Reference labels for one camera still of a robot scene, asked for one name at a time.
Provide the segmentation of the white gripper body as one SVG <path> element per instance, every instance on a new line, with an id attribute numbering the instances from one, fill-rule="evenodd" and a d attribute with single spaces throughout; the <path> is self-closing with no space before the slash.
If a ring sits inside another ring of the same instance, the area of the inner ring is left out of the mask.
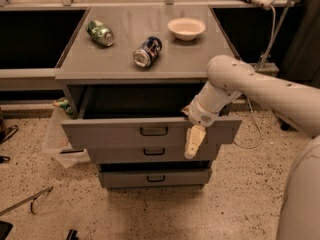
<path id="1" fill-rule="evenodd" d="M 189 121 L 194 125 L 209 127 L 219 116 L 221 102 L 213 96 L 196 95 L 189 104 Z"/>

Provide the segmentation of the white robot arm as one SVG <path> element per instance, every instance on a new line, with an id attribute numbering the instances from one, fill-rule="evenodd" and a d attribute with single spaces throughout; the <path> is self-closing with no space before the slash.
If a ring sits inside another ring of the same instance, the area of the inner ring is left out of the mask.
<path id="1" fill-rule="evenodd" d="M 290 169 L 277 240 L 320 240 L 320 89 L 260 74 L 227 55 L 212 58 L 206 74 L 206 84 L 184 108 L 192 123 L 187 131 L 185 157 L 196 155 L 205 129 L 240 95 L 272 111 L 312 138 Z"/>

